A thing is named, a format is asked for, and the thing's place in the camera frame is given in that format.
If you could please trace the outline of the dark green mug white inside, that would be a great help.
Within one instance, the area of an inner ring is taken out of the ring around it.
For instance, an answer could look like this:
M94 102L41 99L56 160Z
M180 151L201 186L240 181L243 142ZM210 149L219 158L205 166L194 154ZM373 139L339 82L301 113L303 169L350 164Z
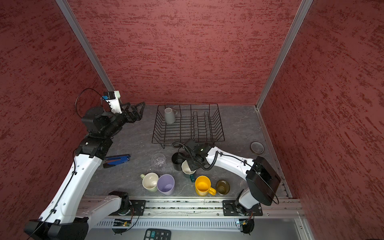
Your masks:
M184 176L189 180L191 180L192 183L196 181L196 176L195 176L196 170L192 171L187 161L184 161L182 163L182 171L184 173Z

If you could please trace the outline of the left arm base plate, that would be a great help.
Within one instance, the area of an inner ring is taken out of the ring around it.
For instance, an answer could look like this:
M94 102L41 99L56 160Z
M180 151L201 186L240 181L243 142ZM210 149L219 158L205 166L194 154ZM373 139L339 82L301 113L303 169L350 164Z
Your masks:
M120 216L142 216L146 206L145 200L126 200L117 211Z

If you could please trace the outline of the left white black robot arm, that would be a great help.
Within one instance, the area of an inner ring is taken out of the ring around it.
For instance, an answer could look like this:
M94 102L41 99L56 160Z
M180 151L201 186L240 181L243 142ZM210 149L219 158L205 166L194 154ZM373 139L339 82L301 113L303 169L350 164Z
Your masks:
M134 216L128 193L113 191L86 213L78 214L78 207L89 182L103 163L117 134L126 123L143 117L145 103L127 103L111 108L90 108L82 117L88 134L75 150L72 166L48 207L37 220L30 220L24 231L33 240L83 240L90 229L112 213Z

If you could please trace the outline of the grey white mug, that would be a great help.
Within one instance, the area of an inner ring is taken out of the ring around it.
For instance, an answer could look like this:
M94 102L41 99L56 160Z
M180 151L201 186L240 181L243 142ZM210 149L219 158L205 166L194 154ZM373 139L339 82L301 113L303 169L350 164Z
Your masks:
M178 114L177 110L174 110L172 108L165 108L164 114L165 121L167 124L174 124L176 122L176 116Z

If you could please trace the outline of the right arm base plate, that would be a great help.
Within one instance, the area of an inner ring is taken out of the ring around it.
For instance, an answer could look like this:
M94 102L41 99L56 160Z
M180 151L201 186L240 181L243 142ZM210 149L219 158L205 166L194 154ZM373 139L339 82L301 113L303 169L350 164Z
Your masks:
M263 215L261 204L256 204L251 209L246 209L240 204L236 205L235 202L235 200L222 201L224 216L259 217Z

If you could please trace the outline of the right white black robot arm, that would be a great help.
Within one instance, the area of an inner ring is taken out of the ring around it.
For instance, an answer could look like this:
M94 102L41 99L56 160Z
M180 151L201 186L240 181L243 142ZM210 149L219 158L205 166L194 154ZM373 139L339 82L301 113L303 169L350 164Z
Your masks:
M281 178L263 157L247 159L225 152L218 147L188 140L180 146L187 152L186 160L191 170L209 171L213 167L227 170L247 182L248 188L241 192L237 206L251 209L257 204L270 206L277 200Z

